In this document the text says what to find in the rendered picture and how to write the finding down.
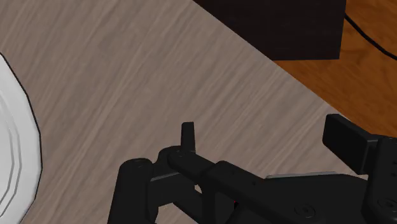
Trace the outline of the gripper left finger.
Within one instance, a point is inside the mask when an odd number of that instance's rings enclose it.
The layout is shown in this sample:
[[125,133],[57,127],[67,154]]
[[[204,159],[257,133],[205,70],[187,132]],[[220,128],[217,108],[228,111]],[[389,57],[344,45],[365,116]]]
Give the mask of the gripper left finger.
[[184,122],[180,145],[162,149],[156,162],[135,158],[120,166],[107,224],[156,224],[167,204],[198,224],[264,224],[208,178],[214,166],[196,154],[194,124]]

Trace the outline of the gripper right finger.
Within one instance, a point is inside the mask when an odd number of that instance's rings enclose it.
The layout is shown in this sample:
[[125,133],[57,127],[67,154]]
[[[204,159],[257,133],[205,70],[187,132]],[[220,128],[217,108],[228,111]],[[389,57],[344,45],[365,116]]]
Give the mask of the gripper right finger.
[[339,114],[326,116],[323,144],[357,175],[367,175],[361,214],[397,224],[397,137],[371,134]]

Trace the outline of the white plate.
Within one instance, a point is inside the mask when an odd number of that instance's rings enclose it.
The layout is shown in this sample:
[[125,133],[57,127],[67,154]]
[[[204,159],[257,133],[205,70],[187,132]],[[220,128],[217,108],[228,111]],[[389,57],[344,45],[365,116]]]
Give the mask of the white plate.
[[0,53],[0,224],[20,224],[36,199],[41,142],[23,86]]

